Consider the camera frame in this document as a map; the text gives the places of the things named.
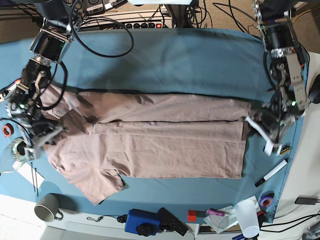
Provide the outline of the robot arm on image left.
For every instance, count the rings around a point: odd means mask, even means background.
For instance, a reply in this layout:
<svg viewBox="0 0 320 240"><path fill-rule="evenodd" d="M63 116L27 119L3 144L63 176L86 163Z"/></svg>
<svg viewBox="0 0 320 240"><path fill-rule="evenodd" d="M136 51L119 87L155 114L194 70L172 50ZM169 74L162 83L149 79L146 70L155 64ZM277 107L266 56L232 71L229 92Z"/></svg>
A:
<svg viewBox="0 0 320 240"><path fill-rule="evenodd" d="M61 66L65 79L78 83L72 88L78 92L180 93L247 100L255 96L249 86L253 59L246 57L255 40L248 34L227 29L134 30L120 24L118 30L82 34L102 49L115 51L122 43L129 45L123 53L98 57L81 43L67 54L77 36L72 29L67 14L45 19L21 78L1 90L10 120L20 126L23 145L18 153L27 160L37 159L42 145L63 129L41 115L56 108L68 89L64 82L54 103L44 106L41 96L53 80L51 63ZM71 70L62 61L64 56Z"/></svg>

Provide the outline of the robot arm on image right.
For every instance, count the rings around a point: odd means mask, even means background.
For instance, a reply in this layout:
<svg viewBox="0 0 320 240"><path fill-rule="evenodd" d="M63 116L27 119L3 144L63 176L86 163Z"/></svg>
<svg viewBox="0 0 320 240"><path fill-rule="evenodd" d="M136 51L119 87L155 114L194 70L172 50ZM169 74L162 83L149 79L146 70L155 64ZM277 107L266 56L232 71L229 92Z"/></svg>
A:
<svg viewBox="0 0 320 240"><path fill-rule="evenodd" d="M279 156L283 136L310 104L302 77L306 60L293 29L290 9L279 12L264 0L255 0L253 13L264 46L263 67L273 95L269 104L245 120L265 140L263 151L268 156Z"/></svg>

